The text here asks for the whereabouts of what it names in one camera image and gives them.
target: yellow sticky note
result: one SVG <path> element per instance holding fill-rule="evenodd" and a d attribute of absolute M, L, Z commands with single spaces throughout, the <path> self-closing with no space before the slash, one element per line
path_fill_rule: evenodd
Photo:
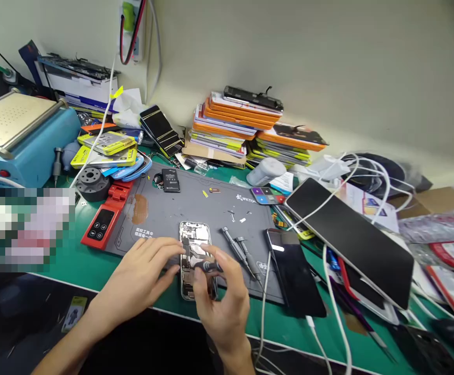
<path fill-rule="evenodd" d="M 123 93 L 123 86 L 121 86 L 114 95 L 111 95 L 111 99 L 116 99 L 118 96 L 120 96 Z"/>

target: cardboard box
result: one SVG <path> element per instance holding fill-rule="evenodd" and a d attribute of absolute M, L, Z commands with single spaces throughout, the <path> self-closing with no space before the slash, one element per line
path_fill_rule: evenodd
<path fill-rule="evenodd" d="M 390 199 L 388 202 L 394 207 L 400 207 L 406 196 Z M 404 209 L 397 213 L 399 219 L 407 219 L 410 217 L 443 214 L 454 211 L 454 188 L 441 187 L 440 189 L 427 190 L 417 194 L 411 201 L 408 209 Z"/>

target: stack of phone boxes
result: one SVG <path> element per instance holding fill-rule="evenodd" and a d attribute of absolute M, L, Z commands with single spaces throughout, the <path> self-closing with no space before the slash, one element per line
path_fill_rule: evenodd
<path fill-rule="evenodd" d="M 281 111 L 212 92 L 196 107 L 186 143 L 200 144 L 241 159 L 247 154 L 245 141 L 255 139 L 258 130 L 272 129 L 281 116 Z"/>
<path fill-rule="evenodd" d="M 71 161 L 75 169 L 83 167 L 97 134 L 78 137 L 81 148 Z M 137 158 L 137 142 L 134 137 L 108 131 L 102 134 L 93 148 L 87 167 L 112 168 L 129 167 Z"/>
<path fill-rule="evenodd" d="M 277 122 L 270 129 L 259 131 L 256 138 L 248 142 L 246 158 L 251 167 L 266 157 L 279 160 L 288 169 L 295 164 L 306 167 L 311 164 L 309 151 L 318 152 L 327 145 L 316 131 Z"/>

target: phone battery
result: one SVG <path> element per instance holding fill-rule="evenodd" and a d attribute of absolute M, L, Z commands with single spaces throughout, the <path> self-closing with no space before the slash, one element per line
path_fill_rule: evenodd
<path fill-rule="evenodd" d="M 180 193 L 179 179 L 172 168 L 163 168 L 163 189 L 165 193 Z"/>

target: gray silicone mat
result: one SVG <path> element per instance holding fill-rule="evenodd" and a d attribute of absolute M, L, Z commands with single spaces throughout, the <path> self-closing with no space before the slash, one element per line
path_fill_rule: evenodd
<path fill-rule="evenodd" d="M 165 193 L 152 184 L 154 175 L 161 173 L 162 168 L 170 167 L 153 163 L 146 176 L 135 180 L 128 203 L 112 232 L 106 251 L 123 256 L 142 236 L 178 238 L 180 222 L 193 221 L 207 224 L 210 228 L 212 244 L 237 259 L 220 232 L 220 228 L 228 227 L 233 238 L 239 236 L 246 238 L 246 246 L 260 266 L 263 281 L 269 251 L 265 230 L 274 228 L 270 208 L 255 203 L 249 189 L 179 169 L 176 169 L 176 172 L 180 193 Z M 210 193 L 210 188 L 220 189 L 220 193 Z M 208 197 L 204 196 L 203 191 L 208 194 Z M 145 201 L 148 205 L 147 219 L 144 219 L 145 215 L 142 214 Z M 234 212 L 235 222 L 232 222 L 229 210 Z M 167 264 L 167 268 L 178 262 L 178 257 L 172 259 Z M 242 270 L 250 295 L 262 298 L 262 290 L 258 282 L 249 276 L 244 266 Z M 218 277 L 217 282 L 219 286 L 225 287 L 225 281 L 222 278 Z M 277 276 L 273 270 L 269 275 L 267 300 L 284 303 Z"/>

